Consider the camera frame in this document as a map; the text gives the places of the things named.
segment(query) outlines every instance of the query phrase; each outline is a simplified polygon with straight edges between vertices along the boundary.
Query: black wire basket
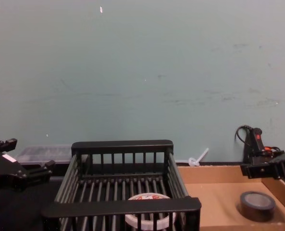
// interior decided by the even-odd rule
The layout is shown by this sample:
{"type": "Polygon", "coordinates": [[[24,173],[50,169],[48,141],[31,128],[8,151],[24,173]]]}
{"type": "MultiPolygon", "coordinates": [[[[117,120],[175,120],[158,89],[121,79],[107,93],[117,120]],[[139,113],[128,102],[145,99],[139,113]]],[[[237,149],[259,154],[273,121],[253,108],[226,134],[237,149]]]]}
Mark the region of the black wire basket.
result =
{"type": "Polygon", "coordinates": [[[169,218],[164,231],[198,231],[200,209],[178,173],[171,141],[99,141],[72,145],[55,202],[41,214],[45,231],[141,231],[144,220],[156,231],[163,217],[169,218]],[[128,200],[140,193],[169,199],[128,200]],[[137,227],[126,223],[127,214],[137,227]]]}

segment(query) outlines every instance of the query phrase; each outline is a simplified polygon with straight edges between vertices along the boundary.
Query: roll of tape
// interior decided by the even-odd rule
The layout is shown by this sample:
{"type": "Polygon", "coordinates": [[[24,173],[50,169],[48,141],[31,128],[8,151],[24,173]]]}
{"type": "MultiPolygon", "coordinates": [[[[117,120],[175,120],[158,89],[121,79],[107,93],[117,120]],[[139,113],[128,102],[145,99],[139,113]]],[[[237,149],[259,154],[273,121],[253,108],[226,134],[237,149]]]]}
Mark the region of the roll of tape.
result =
{"type": "MultiPolygon", "coordinates": [[[[138,195],[135,195],[129,200],[154,200],[154,199],[164,199],[164,198],[170,198],[168,196],[159,194],[159,193],[141,193],[138,195]]],[[[173,223],[175,222],[176,213],[173,213],[173,223]]],[[[127,224],[134,228],[138,228],[138,218],[134,215],[127,214],[125,215],[125,221],[127,224]]],[[[157,230],[163,230],[169,227],[169,216],[166,216],[163,219],[157,220],[157,230]]],[[[145,231],[152,231],[153,230],[153,221],[152,220],[141,220],[141,229],[145,231]]]]}
{"type": "Polygon", "coordinates": [[[240,196],[240,213],[253,221],[271,220],[275,206],[275,201],[269,195],[261,192],[249,191],[240,196]]]}

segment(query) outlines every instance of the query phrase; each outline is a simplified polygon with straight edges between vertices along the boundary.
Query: painted wall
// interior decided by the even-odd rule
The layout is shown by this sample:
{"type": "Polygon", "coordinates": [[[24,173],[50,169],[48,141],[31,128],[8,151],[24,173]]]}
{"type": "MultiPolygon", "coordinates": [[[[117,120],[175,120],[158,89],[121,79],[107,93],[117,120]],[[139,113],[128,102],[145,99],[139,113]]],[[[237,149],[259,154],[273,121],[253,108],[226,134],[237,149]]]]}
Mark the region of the painted wall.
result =
{"type": "Polygon", "coordinates": [[[285,0],[0,0],[0,138],[171,139],[238,161],[285,149],[285,0]]]}

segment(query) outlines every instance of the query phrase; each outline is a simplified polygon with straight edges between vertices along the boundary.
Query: cardboard tray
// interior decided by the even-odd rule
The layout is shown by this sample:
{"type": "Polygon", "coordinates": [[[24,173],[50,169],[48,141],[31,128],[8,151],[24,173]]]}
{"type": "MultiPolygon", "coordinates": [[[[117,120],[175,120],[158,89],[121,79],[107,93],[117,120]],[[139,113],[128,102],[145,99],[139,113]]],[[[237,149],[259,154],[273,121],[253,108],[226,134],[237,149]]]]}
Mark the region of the cardboard tray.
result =
{"type": "Polygon", "coordinates": [[[248,179],[239,166],[179,167],[190,196],[202,203],[201,231],[285,231],[285,183],[272,178],[248,179]],[[274,217],[254,222],[243,217],[237,206],[240,195],[257,191],[276,202],[274,217]]]}

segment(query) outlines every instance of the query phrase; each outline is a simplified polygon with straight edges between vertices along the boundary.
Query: white label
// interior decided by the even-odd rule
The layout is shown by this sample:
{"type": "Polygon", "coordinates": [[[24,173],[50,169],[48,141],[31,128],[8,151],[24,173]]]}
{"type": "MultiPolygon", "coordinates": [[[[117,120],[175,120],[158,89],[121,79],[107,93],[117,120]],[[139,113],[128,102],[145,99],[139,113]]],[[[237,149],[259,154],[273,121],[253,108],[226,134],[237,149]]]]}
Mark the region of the white label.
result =
{"type": "Polygon", "coordinates": [[[6,158],[7,160],[10,160],[12,163],[16,161],[13,157],[9,156],[8,154],[2,155],[2,156],[6,158]]]}

